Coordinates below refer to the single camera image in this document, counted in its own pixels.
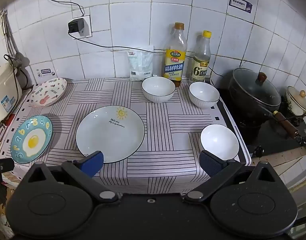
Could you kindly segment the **white ribbed bowl front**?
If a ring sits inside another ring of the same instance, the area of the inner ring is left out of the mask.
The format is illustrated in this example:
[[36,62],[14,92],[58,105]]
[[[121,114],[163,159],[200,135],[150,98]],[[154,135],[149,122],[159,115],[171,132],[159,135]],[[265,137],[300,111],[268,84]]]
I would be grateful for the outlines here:
[[236,135],[224,125],[206,126],[201,131],[200,141],[204,150],[222,160],[234,159],[239,151]]

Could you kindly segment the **white ribbed bowl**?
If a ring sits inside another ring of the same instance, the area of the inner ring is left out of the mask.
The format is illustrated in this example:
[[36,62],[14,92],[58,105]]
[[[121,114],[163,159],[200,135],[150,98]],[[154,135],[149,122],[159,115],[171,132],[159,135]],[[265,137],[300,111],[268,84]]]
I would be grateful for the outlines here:
[[220,99],[219,91],[205,82],[193,82],[189,86],[190,101],[201,109],[213,107]]
[[201,131],[200,141],[204,150],[222,160],[234,159],[239,151],[236,135],[224,125],[206,126]]
[[175,84],[165,77],[152,76],[142,82],[144,96],[153,103],[169,101],[175,90]]

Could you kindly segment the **blue fried egg plate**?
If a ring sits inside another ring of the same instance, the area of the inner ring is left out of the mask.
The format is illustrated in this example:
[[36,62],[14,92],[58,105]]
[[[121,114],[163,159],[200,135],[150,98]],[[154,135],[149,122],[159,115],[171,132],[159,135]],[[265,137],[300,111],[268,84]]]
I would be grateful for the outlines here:
[[16,163],[28,164],[48,147],[53,133],[51,120],[44,115],[32,116],[15,131],[11,140],[11,156]]

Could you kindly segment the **white plate with sun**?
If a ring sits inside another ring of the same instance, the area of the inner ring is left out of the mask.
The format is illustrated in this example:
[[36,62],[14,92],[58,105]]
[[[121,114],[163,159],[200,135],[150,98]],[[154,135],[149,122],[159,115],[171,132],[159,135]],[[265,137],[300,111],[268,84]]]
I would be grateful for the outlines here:
[[136,112],[123,106],[105,106],[81,121],[76,131],[76,144],[84,156],[100,151],[104,163],[116,163],[134,154],[144,135],[144,122]]

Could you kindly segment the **rabbit carrot pattern plate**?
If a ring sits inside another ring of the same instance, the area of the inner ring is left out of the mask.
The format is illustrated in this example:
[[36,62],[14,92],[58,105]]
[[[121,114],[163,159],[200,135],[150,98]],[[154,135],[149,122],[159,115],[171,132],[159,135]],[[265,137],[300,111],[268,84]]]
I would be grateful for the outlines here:
[[54,78],[45,81],[33,89],[30,104],[33,107],[47,107],[56,103],[64,94],[67,81],[63,78]]

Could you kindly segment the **black gas stove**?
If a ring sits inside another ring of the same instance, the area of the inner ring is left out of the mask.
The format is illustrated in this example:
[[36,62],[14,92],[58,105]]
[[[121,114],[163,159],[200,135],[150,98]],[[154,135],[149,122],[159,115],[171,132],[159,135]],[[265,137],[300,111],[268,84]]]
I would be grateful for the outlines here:
[[[304,123],[303,118],[300,118],[299,124],[295,125],[295,128],[299,131],[299,136],[294,139],[291,138],[283,127],[275,120],[267,120],[261,125],[261,128],[258,131],[246,127],[246,125],[241,122],[236,109],[234,109],[233,100],[231,99],[228,90],[230,80],[231,77],[223,79],[226,84],[220,85],[220,96],[224,100],[229,113],[233,117],[242,139],[247,146],[248,152],[252,154],[253,157],[262,157],[264,155],[289,151],[298,147],[306,146],[306,124]],[[295,116],[287,113],[285,104],[286,100],[281,99],[279,112],[281,112],[289,122],[295,121]]]

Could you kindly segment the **striped white tablecloth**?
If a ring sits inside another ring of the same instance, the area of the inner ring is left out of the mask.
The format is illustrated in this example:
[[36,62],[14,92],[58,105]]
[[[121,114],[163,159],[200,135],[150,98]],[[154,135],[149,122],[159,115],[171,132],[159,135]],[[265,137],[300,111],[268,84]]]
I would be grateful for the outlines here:
[[183,81],[170,100],[153,103],[140,82],[127,78],[68,83],[59,101],[35,107],[26,96],[0,146],[0,159],[15,167],[4,180],[18,185],[37,161],[48,166],[101,151],[104,166],[94,178],[119,193],[188,192],[208,179],[199,164],[201,131],[226,126],[238,134],[223,101],[196,107]]

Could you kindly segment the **white rice cooker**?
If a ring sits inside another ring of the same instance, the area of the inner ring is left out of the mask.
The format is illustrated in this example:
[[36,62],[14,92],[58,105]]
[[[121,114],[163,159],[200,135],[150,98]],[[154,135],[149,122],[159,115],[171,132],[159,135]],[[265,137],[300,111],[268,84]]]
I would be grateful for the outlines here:
[[0,122],[2,122],[17,105],[22,97],[22,89],[9,63],[0,65]]

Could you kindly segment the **black wok with glass lid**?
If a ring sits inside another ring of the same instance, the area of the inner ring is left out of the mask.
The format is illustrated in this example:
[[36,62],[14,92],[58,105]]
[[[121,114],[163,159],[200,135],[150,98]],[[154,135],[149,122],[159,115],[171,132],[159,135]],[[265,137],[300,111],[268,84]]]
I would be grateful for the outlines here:
[[267,120],[275,120],[291,138],[299,131],[279,112],[281,96],[263,72],[236,68],[228,87],[234,109],[246,127],[258,131]]

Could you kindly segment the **small enamel pot with lid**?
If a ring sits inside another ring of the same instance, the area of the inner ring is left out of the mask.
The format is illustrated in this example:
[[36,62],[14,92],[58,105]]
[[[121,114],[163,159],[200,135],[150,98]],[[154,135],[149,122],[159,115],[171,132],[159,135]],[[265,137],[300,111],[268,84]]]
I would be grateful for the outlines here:
[[298,91],[292,86],[286,88],[286,98],[288,101],[288,109],[295,116],[306,116],[306,92]]

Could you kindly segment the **vinegar bottle yellow cap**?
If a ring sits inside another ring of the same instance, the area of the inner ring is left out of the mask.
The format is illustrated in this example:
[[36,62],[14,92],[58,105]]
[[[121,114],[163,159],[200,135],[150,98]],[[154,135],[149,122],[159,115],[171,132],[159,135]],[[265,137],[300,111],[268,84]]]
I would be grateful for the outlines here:
[[190,82],[204,82],[211,58],[210,38],[211,31],[204,30],[195,46]]

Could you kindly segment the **cooking wine bottle yellow label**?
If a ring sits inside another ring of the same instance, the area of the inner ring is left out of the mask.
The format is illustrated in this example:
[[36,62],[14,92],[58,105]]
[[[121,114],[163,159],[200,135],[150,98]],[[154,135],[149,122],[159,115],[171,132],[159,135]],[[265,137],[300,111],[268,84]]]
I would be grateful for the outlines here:
[[184,23],[175,22],[173,32],[167,42],[163,74],[165,78],[174,83],[175,87],[179,87],[182,81],[186,52],[187,40],[184,36]]

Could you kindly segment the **black power adapter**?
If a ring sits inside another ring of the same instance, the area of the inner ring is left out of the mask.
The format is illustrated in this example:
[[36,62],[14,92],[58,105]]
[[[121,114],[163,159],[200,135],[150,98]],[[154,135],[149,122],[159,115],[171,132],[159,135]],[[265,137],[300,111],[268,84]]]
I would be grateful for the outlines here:
[[83,33],[84,31],[84,19],[83,18],[75,18],[68,23],[68,33]]

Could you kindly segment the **wall warning sticker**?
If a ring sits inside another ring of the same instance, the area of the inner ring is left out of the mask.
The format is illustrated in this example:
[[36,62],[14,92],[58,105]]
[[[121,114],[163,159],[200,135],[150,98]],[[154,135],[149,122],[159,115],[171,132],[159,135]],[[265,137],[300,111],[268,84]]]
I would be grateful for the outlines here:
[[40,69],[37,72],[38,77],[43,77],[43,76],[55,76],[55,72],[51,70],[51,68],[44,68]]

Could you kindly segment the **blue wall sticker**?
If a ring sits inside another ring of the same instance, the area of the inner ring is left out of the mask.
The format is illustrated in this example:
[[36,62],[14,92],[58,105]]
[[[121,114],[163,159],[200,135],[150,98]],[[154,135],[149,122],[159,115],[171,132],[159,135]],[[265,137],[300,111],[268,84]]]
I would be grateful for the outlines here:
[[245,0],[229,0],[229,5],[248,13],[252,12],[253,7],[252,3]]

